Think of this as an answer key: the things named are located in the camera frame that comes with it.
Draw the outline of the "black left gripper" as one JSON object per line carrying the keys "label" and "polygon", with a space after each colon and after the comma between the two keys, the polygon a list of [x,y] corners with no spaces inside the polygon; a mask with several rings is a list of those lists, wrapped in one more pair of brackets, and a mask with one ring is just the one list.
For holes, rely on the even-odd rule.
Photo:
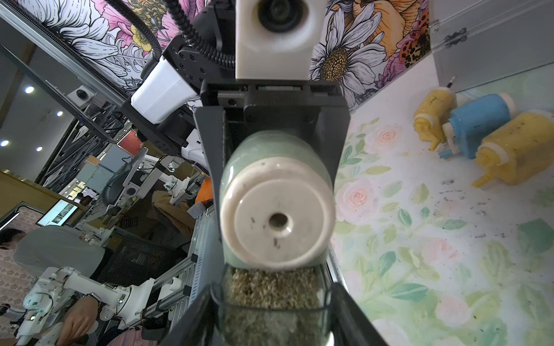
{"label": "black left gripper", "polygon": [[223,242],[220,212],[225,159],[225,131],[310,128],[310,145],[334,185],[351,120],[336,82],[305,80],[223,80],[203,82],[203,107],[194,112],[214,191],[219,240]]}

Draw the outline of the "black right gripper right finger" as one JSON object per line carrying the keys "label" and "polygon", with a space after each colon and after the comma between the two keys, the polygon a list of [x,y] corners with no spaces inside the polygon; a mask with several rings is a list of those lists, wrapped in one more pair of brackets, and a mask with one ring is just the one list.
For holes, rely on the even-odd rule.
{"label": "black right gripper right finger", "polygon": [[339,283],[334,283],[330,289],[330,331],[333,333],[334,345],[388,345]]}

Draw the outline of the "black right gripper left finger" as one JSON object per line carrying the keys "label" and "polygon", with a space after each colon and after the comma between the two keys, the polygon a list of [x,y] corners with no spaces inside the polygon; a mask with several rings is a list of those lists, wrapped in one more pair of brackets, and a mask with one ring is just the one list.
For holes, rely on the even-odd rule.
{"label": "black right gripper left finger", "polygon": [[220,304],[216,294],[219,292],[220,287],[216,283],[203,288],[160,345],[223,345],[218,329]]}

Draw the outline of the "grey green shavings tray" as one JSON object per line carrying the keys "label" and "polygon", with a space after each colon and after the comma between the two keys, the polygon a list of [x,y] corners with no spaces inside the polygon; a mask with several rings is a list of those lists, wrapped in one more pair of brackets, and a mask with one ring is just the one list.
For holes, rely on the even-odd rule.
{"label": "grey green shavings tray", "polygon": [[228,267],[214,291],[225,345],[326,345],[327,290],[320,266],[292,271]]}

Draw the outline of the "dark green pencil sharpener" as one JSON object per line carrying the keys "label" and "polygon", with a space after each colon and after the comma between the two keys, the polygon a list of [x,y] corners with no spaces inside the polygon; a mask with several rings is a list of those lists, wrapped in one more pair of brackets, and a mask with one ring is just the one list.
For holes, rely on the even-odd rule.
{"label": "dark green pencil sharpener", "polygon": [[336,221],[333,183],[300,138],[281,131],[246,138],[224,169],[218,203],[231,267],[283,271],[325,261]]}

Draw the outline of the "yellow pencil sharpener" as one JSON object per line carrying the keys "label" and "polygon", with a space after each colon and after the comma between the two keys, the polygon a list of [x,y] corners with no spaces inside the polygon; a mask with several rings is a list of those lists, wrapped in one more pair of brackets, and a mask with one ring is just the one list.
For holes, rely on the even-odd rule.
{"label": "yellow pencil sharpener", "polygon": [[494,180],[518,185],[546,170],[553,164],[552,112],[522,112],[481,141],[475,161],[483,170],[476,188]]}
{"label": "yellow pencil sharpener", "polygon": [[456,93],[452,89],[456,78],[453,76],[446,86],[431,90],[414,113],[414,131],[421,141],[431,143],[429,151],[435,151],[446,141],[442,125],[447,122],[450,112],[457,107]]}

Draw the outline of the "blue pencil sharpener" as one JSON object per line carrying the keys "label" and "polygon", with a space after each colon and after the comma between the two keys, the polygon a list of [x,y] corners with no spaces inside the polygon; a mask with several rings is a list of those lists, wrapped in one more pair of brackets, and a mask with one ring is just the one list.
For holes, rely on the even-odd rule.
{"label": "blue pencil sharpener", "polygon": [[515,102],[507,93],[486,95],[454,109],[442,125],[447,149],[439,153],[439,158],[449,159],[458,154],[476,158],[481,141],[508,123],[515,112]]}

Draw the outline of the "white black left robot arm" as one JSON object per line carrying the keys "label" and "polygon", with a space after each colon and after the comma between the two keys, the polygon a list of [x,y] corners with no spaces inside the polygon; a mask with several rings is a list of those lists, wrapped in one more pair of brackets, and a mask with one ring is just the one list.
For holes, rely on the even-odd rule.
{"label": "white black left robot arm", "polygon": [[183,157],[196,131],[214,194],[237,147],[261,131],[300,138],[334,179],[350,122],[336,82],[308,79],[325,1],[213,1],[190,20],[166,1],[177,35],[125,105],[159,149]]}

